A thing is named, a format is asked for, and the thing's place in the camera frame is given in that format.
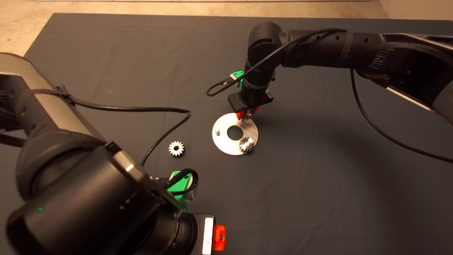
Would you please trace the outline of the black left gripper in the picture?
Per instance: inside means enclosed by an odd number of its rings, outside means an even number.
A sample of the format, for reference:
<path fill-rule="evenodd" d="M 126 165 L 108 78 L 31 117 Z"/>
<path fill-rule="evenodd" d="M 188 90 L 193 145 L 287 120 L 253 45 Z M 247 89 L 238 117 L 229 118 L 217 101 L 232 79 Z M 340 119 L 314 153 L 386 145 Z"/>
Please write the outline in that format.
<path fill-rule="evenodd" d="M 195 219 L 195 235 L 193 255 L 213 255 L 214 251 L 225 250 L 225 226 L 215 226 L 215 216 L 209 214 L 193 214 Z"/>

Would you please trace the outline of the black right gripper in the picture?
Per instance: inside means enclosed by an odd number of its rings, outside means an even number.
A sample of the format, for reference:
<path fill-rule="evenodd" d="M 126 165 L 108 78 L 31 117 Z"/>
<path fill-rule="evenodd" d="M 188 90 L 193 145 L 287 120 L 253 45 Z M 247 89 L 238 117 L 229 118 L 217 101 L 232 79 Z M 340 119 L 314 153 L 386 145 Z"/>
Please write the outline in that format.
<path fill-rule="evenodd" d="M 239 92 L 228 95 L 228 102 L 233 111 L 243 111 L 236 113 L 240 121 L 246 119 L 245 112 L 251 110 L 255 114 L 259 107 L 273 102 L 274 97 L 268 89 L 242 89 Z"/>

